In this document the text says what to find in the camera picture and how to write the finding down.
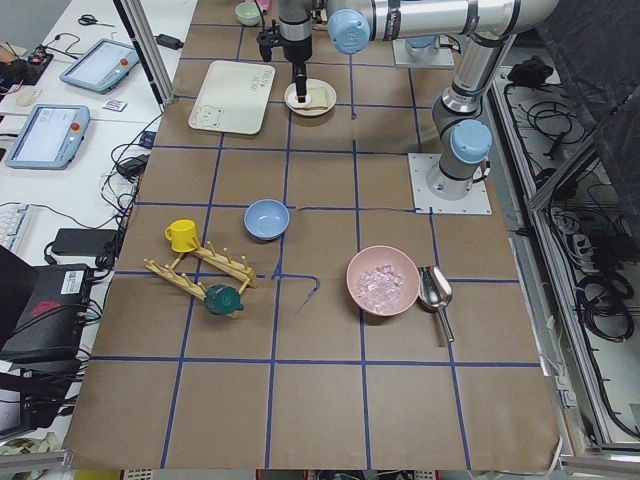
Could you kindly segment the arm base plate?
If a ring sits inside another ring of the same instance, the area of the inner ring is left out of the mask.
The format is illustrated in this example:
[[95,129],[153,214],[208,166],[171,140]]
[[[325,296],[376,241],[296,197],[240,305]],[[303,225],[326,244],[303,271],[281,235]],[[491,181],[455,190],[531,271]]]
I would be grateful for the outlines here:
[[409,173],[414,210],[423,214],[491,215],[481,168],[471,179],[457,181],[440,170],[440,154],[410,153]]
[[409,39],[394,40],[394,61],[397,67],[452,70],[455,66],[450,48],[445,47],[441,37],[429,45],[418,46]]

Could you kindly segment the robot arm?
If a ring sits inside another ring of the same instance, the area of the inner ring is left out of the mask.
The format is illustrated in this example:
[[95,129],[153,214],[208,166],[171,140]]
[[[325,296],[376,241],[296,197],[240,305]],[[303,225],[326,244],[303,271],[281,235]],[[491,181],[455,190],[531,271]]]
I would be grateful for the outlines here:
[[451,85],[434,101],[432,118],[442,142],[438,164],[426,175],[436,196],[464,198],[492,146],[490,130],[476,114],[514,36],[549,17],[556,1],[328,1],[328,31],[345,54],[370,41],[459,34],[468,44]]
[[284,57],[292,65],[292,77],[296,88],[296,101],[304,105],[307,100],[306,62],[312,56],[313,10],[318,10],[321,1],[277,1],[278,19],[270,26],[261,16],[262,29],[257,43],[264,62],[272,60],[272,49],[281,47]]

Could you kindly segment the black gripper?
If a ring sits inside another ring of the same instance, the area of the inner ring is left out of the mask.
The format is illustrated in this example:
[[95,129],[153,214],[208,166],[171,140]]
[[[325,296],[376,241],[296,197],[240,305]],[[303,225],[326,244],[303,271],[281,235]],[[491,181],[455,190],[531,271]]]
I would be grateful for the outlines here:
[[264,28],[257,37],[259,52],[264,62],[272,61],[272,50],[281,47],[284,57],[293,64],[295,99],[298,103],[307,102],[306,62],[312,55],[312,25],[309,18],[301,21],[272,21],[272,25]]

